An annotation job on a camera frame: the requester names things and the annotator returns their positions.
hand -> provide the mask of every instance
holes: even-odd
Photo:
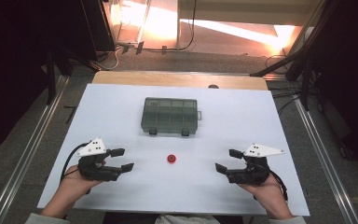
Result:
[[[239,184],[241,188],[253,194],[266,209],[272,219],[285,220],[294,217],[283,198],[281,185],[272,174],[261,185]]]
[[[83,178],[77,170],[77,165],[71,166],[66,173],[68,175],[60,183],[56,193],[40,214],[41,216],[63,218],[89,189],[103,182]]]

red round object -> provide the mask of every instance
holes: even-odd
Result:
[[[169,155],[169,156],[167,157],[167,161],[168,161],[169,163],[175,162],[175,161],[176,161],[175,155],[173,155],[173,154]]]

white tabletop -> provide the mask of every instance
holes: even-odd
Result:
[[[196,99],[202,113],[196,134],[150,136],[141,128],[145,97]],[[45,207],[59,185],[62,167],[78,145],[101,137],[108,148],[124,147],[122,157],[107,158],[107,166],[134,162],[133,170],[116,182],[92,189],[75,208],[141,213],[212,215],[265,214],[253,196],[215,171],[244,168],[244,160],[228,150],[244,151],[252,143],[283,149],[268,157],[270,169],[288,188],[295,216],[309,210],[290,149],[269,91],[221,90],[89,84],[49,176],[38,208]],[[167,156],[174,154],[175,163]],[[74,156],[71,164],[76,164]]]

human hand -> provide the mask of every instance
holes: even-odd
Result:
[[[253,194],[266,209],[272,219],[285,220],[294,217],[283,197],[281,185],[272,174],[261,185],[239,184],[241,188]]]
[[[77,170],[77,165],[71,166],[60,183],[54,196],[43,209],[41,216],[63,218],[74,206],[75,202],[91,188],[103,181],[87,180]]]

sleeve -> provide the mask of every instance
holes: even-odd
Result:
[[[25,224],[69,224],[70,222],[64,219],[55,217],[43,217],[38,214],[32,213]]]
[[[286,220],[270,219],[269,224],[306,224],[306,222],[303,217],[293,217]]]

